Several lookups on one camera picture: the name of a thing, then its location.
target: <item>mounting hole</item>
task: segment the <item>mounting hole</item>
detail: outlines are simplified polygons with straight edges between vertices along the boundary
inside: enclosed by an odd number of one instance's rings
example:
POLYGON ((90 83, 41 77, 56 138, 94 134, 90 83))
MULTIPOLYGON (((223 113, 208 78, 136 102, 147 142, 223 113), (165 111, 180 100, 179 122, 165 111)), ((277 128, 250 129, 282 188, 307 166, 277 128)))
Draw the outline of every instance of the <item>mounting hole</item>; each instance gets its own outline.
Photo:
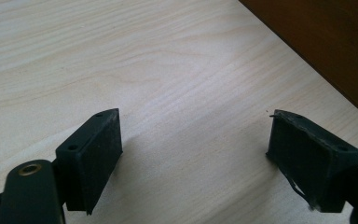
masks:
POLYGON ((33 175, 34 173, 38 172, 40 169, 42 169, 41 164, 29 164, 22 167, 19 170, 19 175, 33 175))
POLYGON ((77 145, 71 145, 68 147, 69 150, 76 150, 77 149, 77 145))

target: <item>black plastic bracket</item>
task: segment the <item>black plastic bracket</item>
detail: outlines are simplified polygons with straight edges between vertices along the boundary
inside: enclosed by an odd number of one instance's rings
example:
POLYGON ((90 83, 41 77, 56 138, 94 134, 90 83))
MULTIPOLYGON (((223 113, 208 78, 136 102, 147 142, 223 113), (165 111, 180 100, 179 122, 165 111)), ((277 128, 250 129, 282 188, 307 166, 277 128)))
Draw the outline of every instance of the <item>black plastic bracket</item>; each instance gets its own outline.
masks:
POLYGON ((7 175, 0 224, 65 223, 69 211, 91 214, 122 153, 118 109, 88 119, 57 149, 57 159, 28 161, 7 175))
POLYGON ((358 220, 358 148, 298 114, 275 110, 267 156, 311 209, 358 220))

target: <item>wooden table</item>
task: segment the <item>wooden table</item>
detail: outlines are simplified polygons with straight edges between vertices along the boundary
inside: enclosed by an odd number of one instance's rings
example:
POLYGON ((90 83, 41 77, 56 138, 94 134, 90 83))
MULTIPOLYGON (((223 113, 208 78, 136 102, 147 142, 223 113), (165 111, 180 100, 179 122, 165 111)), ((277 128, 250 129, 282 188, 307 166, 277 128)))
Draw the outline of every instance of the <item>wooden table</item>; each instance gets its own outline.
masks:
POLYGON ((348 204, 311 212, 265 152, 274 109, 356 147, 358 109, 240 2, 0 1, 0 192, 116 107, 124 153, 68 223, 349 223, 348 204))

